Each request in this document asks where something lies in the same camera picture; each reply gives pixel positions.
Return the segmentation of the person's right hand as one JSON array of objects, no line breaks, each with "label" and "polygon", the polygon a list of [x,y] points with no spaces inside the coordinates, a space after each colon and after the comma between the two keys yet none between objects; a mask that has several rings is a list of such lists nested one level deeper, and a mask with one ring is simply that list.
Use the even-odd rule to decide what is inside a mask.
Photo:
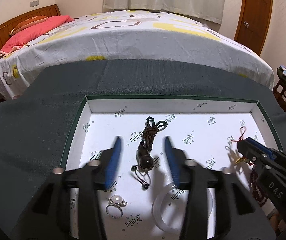
[{"label": "person's right hand", "polygon": [[274,213],[270,218],[270,225],[274,229],[275,232],[280,231],[283,232],[286,228],[286,224],[282,218],[282,215],[278,212]]}]

